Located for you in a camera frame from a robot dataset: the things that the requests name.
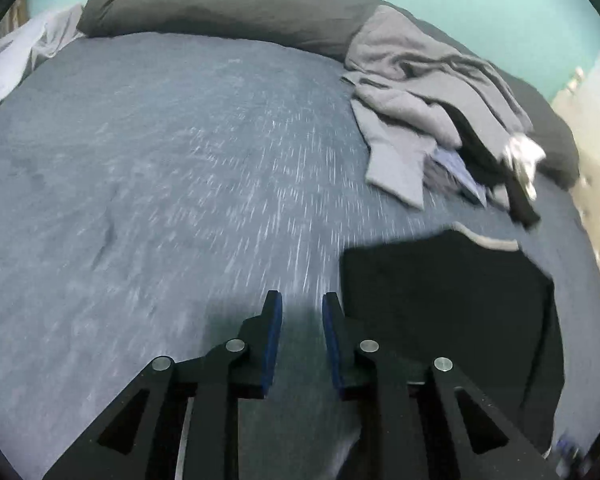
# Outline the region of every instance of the black robotic claw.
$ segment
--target black robotic claw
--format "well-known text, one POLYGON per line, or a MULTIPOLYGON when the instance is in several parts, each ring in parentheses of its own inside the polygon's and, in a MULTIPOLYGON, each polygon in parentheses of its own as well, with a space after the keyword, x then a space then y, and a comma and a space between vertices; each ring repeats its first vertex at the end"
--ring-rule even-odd
POLYGON ((46 473, 44 480, 171 480, 187 401, 194 398, 183 479, 237 480, 237 399, 263 399, 273 380, 282 295, 204 357, 153 359, 46 473))
POLYGON ((374 480, 557 480, 532 444, 450 359, 409 361, 322 300, 333 384, 360 403, 366 435, 343 470, 374 480))

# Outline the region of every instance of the bed sheet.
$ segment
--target bed sheet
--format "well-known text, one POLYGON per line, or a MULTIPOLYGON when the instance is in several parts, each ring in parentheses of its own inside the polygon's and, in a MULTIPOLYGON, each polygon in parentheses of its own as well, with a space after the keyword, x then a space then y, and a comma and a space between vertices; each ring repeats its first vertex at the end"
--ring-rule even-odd
POLYGON ((567 192, 538 177, 531 232, 496 208, 364 183, 341 64, 247 40, 81 39, 0 106, 0 446, 39 479, 154 357, 235 335, 266 291, 284 321, 266 402, 240 402, 240 472, 334 478, 358 422, 331 386, 320 299, 347 244, 459 221, 516 238, 555 280, 555 434, 600 430, 600 274, 567 192))

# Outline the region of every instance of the black sweater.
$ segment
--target black sweater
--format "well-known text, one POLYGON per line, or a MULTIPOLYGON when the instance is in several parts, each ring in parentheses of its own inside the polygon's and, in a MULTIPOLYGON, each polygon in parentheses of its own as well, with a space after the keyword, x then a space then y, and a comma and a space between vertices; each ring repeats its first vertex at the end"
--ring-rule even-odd
POLYGON ((523 252, 447 230, 347 249, 341 280, 345 313, 371 338, 422 362, 458 363, 539 452, 548 449, 562 338, 554 284, 523 252))

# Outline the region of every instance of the fitted sheet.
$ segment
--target fitted sheet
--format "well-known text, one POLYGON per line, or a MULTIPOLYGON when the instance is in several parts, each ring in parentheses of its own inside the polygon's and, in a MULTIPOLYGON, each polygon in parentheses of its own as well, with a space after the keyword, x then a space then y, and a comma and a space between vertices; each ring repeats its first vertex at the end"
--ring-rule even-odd
POLYGON ((154 356, 231 338, 270 288, 284 298, 278 364, 266 402, 240 402, 241 478, 334 478, 358 432, 320 320, 340 251, 454 221, 516 238, 554 279, 555 434, 590 446, 600 273, 570 196, 538 176, 542 221, 525 232, 492 206, 426 192, 417 211, 367 186, 342 72, 258 41, 80 39, 0 106, 0 447, 25 480, 154 356))

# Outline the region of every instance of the triangular cutout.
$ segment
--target triangular cutout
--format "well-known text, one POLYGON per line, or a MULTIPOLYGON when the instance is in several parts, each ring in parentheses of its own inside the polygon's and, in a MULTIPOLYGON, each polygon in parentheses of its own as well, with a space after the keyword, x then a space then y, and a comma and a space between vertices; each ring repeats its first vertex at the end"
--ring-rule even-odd
POLYGON ((462 388, 456 390, 456 401, 475 454, 507 445, 509 438, 462 388))
POLYGON ((131 453, 149 390, 139 390, 98 438, 98 444, 124 455, 131 453))

